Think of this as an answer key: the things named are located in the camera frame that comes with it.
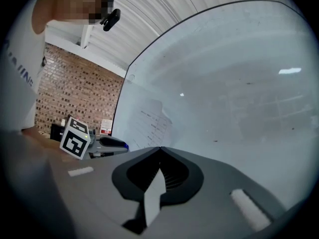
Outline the white whiteboard with black frame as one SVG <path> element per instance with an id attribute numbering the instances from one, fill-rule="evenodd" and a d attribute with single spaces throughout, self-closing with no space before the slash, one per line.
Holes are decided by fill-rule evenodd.
<path id="1" fill-rule="evenodd" d="M 319 41 L 281 2 L 233 2 L 165 32 L 128 67 L 112 135 L 162 102 L 169 147 L 230 164 L 290 208 L 319 174 Z"/>

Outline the black glass-front cabinet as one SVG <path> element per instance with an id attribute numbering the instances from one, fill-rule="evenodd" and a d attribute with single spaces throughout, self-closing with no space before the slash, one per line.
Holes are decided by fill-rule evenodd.
<path id="1" fill-rule="evenodd" d="M 64 126 L 53 123 L 51 125 L 50 139 L 60 142 L 62 140 L 64 130 Z"/>

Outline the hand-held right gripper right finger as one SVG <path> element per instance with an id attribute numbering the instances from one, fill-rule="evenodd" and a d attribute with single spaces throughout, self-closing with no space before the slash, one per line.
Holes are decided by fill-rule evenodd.
<path id="1" fill-rule="evenodd" d="M 149 239 L 269 239 L 286 224 L 285 208 L 267 189 L 235 167 L 182 150 L 172 149 L 202 170 L 204 181 L 192 199 L 162 207 L 149 226 Z M 256 232 L 247 223 L 230 193 L 242 189 L 270 218 Z"/>

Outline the person in white shirt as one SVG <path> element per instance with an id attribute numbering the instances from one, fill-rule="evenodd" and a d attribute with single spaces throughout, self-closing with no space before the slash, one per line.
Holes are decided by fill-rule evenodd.
<path id="1" fill-rule="evenodd" d="M 20 131 L 34 126 L 39 83 L 46 59 L 44 34 L 30 22 L 16 23 L 0 52 L 0 129 Z"/>

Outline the clear water jug red label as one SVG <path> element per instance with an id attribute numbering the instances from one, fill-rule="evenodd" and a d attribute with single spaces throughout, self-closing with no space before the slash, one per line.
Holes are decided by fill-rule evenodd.
<path id="1" fill-rule="evenodd" d="M 110 119 L 103 119 L 101 121 L 100 133 L 101 134 L 111 134 L 113 121 Z"/>

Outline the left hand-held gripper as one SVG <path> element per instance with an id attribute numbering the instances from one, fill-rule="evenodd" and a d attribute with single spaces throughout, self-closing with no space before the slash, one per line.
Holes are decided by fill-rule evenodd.
<path id="1" fill-rule="evenodd" d="M 78 119 L 70 117 L 66 124 L 60 149 L 71 156 L 83 160 L 96 140 L 95 129 L 89 129 L 88 125 Z M 100 137 L 102 156 L 119 155 L 128 152 L 126 143 L 111 137 Z"/>

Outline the white printed paper sheet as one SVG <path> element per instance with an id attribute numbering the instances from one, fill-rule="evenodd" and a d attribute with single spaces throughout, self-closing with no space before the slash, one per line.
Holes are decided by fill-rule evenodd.
<path id="1" fill-rule="evenodd" d="M 171 145 L 172 122 L 162 111 L 162 102 L 143 99 L 134 105 L 130 118 L 130 150 Z"/>

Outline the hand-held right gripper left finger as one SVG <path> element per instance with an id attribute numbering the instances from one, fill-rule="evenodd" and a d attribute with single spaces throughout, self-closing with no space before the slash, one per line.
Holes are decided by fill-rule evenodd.
<path id="1" fill-rule="evenodd" d="M 124 199 L 112 182 L 117 166 L 149 151 L 151 148 L 70 162 L 50 153 L 53 176 L 73 221 L 76 239 L 160 239 L 154 227 L 141 235 L 122 227 L 135 217 L 139 204 Z"/>

